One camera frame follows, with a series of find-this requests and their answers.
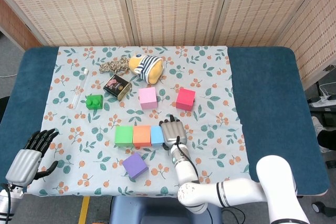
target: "light blue block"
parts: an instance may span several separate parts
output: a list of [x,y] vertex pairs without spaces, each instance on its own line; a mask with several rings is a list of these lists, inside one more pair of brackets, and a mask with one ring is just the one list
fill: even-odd
[[151,126],[151,143],[156,146],[164,143],[162,129],[160,126]]

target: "green block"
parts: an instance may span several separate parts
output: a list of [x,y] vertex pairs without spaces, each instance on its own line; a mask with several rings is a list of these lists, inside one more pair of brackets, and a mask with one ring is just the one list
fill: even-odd
[[133,126],[115,127],[114,143],[118,147],[133,146]]
[[103,96],[101,94],[88,95],[85,104],[89,110],[101,110],[103,108]]

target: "blue table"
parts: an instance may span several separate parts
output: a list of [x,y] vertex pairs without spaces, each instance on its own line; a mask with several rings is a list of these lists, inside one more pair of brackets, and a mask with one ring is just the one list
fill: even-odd
[[[24,54],[0,124],[0,181],[18,150],[40,129],[57,51],[42,47]],[[260,158],[279,155],[289,162],[299,195],[325,193],[329,180],[294,53],[284,47],[239,47],[228,54],[251,178],[258,181]]]

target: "gray floor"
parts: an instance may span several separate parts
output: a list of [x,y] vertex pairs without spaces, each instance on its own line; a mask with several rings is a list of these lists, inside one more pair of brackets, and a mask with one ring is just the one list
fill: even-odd
[[[23,53],[5,36],[0,36],[0,76],[16,73],[22,55]],[[321,83],[327,83],[335,80],[336,70],[329,76],[323,78]],[[10,95],[14,82],[15,77],[6,79],[0,78],[0,98]],[[317,96],[316,88],[310,88],[306,92],[306,95],[307,98]],[[336,152],[326,153],[323,157],[325,160],[336,159]],[[317,200],[324,202],[327,206],[336,207],[336,169],[328,170],[328,174],[331,187],[325,195],[321,197],[303,197],[299,200],[310,220],[310,223],[332,224],[336,222],[336,217],[327,218],[322,214],[316,214],[311,208],[311,203]],[[110,200],[111,197],[91,197],[87,215],[87,224],[93,223],[94,221],[106,221],[109,219]],[[82,198],[76,196],[40,198],[32,195],[25,195],[11,223],[78,223],[81,203]],[[269,223],[268,208],[266,203],[244,204],[238,207],[246,214],[245,223]],[[224,215],[224,224],[227,223],[235,223],[235,220],[229,213]]]

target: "yellow plush toy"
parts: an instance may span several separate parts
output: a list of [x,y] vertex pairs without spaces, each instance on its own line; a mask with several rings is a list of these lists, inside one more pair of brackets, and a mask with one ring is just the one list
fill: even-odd
[[129,61],[131,71],[150,84],[156,84],[163,71],[163,60],[157,56],[135,55]]
[[100,65],[100,72],[114,72],[131,69],[142,80],[156,84],[163,71],[163,60],[157,56],[135,55],[131,59],[121,58],[118,61],[106,62]]

